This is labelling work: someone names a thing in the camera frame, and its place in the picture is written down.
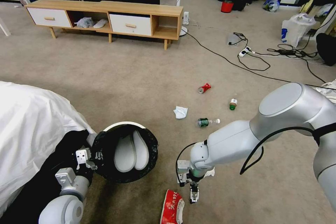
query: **red bucket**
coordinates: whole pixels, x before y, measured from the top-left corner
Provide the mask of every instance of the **red bucket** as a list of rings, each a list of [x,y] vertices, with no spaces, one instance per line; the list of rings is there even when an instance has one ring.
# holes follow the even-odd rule
[[[221,7],[221,12],[230,13],[232,11],[233,2],[223,2]]]

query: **floor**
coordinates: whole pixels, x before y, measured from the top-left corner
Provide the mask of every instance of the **floor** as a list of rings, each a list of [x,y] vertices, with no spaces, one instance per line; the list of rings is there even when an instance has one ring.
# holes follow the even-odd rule
[[[175,0],[161,0],[174,5]],[[49,29],[33,25],[23,8],[0,4],[12,36],[0,33],[0,80],[50,89],[69,99],[97,132],[118,121],[146,126],[159,141],[156,167],[130,184],[114,184],[95,175],[89,188],[82,223],[158,223],[165,192],[175,190],[186,201],[185,223],[335,223],[312,163],[317,146],[312,138],[286,132],[265,146],[263,159],[244,175],[238,161],[216,166],[216,175],[200,183],[200,199],[189,205],[189,188],[179,188],[175,159],[187,144],[205,140],[210,133],[238,119],[251,119],[262,98],[283,82],[265,79],[230,65],[186,35],[167,51],[162,41],[62,33],[52,39]],[[265,53],[280,43],[282,20],[292,10],[270,13],[262,2],[243,12],[221,13],[217,0],[181,0],[190,12],[189,33],[204,46],[237,63],[244,47],[226,45],[232,32],[244,33],[249,46]],[[307,52],[315,51],[311,42]],[[248,66],[263,68],[255,58]],[[262,74],[294,82],[322,84],[302,60],[266,58],[271,68]],[[335,67],[310,65],[321,78],[335,79]],[[212,89],[198,94],[209,82]],[[231,98],[238,100],[229,110]],[[176,105],[188,107],[177,120]],[[200,117],[220,118],[221,124],[197,128]],[[188,158],[188,151],[182,155]]]

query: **bed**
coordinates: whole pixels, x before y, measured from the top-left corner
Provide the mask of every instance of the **bed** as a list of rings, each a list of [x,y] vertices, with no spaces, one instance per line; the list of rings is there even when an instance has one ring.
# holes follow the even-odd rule
[[[0,221],[37,223],[57,197],[55,172],[76,167],[72,154],[90,146],[94,130],[64,97],[0,81]]]

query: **white drawer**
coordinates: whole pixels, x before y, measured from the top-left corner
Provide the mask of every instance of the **white drawer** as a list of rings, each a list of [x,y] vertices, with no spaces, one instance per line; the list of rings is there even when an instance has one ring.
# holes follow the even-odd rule
[[[35,24],[71,27],[65,10],[27,8]]]
[[[151,36],[151,18],[110,14],[112,30],[118,33],[129,33]]]

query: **green bottle label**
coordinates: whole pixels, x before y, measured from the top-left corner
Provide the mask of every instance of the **green bottle label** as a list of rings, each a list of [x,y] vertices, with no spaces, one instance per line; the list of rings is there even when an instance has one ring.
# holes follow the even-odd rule
[[[206,127],[209,125],[209,120],[207,118],[200,118],[198,119],[198,125],[200,127]]]

